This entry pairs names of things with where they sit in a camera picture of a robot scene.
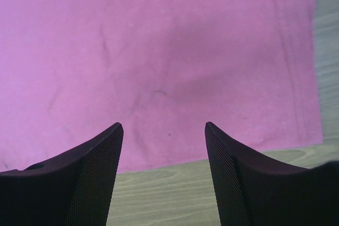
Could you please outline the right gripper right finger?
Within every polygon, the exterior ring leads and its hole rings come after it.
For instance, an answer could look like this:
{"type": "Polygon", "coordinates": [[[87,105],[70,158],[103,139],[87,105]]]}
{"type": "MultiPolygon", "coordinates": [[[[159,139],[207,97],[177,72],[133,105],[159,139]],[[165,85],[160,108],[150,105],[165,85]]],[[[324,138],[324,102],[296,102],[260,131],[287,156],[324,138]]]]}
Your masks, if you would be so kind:
{"type": "Polygon", "coordinates": [[[338,162],[312,169],[270,158],[211,122],[206,146],[221,225],[338,225],[338,162]]]}

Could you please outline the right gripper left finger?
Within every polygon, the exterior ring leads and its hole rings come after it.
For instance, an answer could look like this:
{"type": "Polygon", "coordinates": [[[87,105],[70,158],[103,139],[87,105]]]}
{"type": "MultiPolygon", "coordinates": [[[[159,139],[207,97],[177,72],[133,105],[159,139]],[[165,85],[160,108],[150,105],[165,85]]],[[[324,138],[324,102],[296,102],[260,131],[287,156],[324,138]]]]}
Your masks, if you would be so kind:
{"type": "Polygon", "coordinates": [[[123,127],[25,170],[1,173],[1,225],[106,225],[123,127]]]}

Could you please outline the pink t shirt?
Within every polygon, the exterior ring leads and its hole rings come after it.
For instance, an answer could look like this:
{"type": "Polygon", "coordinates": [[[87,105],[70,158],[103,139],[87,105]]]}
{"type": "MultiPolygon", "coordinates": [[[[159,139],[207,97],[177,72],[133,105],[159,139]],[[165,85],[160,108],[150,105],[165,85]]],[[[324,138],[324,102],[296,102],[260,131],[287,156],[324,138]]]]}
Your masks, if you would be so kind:
{"type": "Polygon", "coordinates": [[[1,0],[1,170],[120,122],[119,171],[322,142],[315,0],[1,0]]]}

